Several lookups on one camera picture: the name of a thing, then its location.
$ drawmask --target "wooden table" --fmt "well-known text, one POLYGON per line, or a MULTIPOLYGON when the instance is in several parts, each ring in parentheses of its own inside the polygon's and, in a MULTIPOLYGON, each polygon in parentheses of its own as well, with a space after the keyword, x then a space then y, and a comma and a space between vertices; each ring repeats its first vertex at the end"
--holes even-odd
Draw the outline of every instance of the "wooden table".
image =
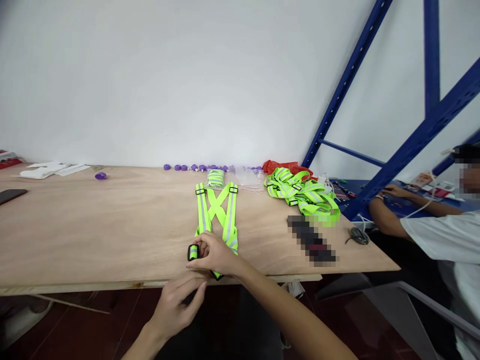
MULTIPOLYGON (((25 167, 0 170, 0 191, 28 190, 0 206, 0 295, 161 287, 186 270, 198 226, 195 184, 205 173, 108 166, 104 181, 91 168, 43 180, 13 177, 25 167)), ((319 229, 339 260, 316 267, 293 237, 289 215, 298 208, 266 191, 237 196, 238 252, 278 282, 399 269, 373 243, 345 244, 353 225, 343 216, 336 227, 319 229)), ((215 218, 213 232, 220 230, 215 218)))

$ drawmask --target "black phone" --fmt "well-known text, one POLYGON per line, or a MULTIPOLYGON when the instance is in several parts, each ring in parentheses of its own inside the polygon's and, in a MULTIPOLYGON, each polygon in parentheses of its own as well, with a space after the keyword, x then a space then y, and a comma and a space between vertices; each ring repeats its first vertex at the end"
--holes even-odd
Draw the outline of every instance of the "black phone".
POLYGON ((0 205, 8 203, 10 200, 18 198, 23 194, 26 194, 28 190, 25 189, 8 189, 0 192, 0 205))

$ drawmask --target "purple bottle cap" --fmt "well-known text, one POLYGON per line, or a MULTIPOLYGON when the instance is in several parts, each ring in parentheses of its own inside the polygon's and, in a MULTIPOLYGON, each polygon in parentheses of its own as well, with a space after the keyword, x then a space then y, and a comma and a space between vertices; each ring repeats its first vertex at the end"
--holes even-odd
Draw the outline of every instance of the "purple bottle cap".
POLYGON ((105 180, 107 178, 107 174, 104 172, 97 172, 95 174, 95 179, 97 180, 105 180))

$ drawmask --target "black hair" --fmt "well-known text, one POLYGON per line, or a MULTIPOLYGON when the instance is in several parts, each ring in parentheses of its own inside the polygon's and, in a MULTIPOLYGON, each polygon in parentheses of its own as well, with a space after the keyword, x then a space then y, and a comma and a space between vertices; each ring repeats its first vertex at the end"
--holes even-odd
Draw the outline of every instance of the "black hair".
POLYGON ((452 155, 457 164, 480 164, 480 142, 457 146, 452 155))

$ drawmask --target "pile of reflective vests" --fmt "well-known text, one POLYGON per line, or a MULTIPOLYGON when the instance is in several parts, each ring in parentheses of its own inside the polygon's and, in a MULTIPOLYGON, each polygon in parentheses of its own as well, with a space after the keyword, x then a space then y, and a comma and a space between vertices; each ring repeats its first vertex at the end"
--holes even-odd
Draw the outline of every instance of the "pile of reflective vests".
POLYGON ((334 222, 340 221, 339 206, 334 201, 335 193, 326 193, 323 184, 309 178, 308 171, 293 175, 289 169, 277 167, 267 176, 264 185, 272 198, 285 199, 289 206, 298 206, 302 215, 335 225, 334 222))

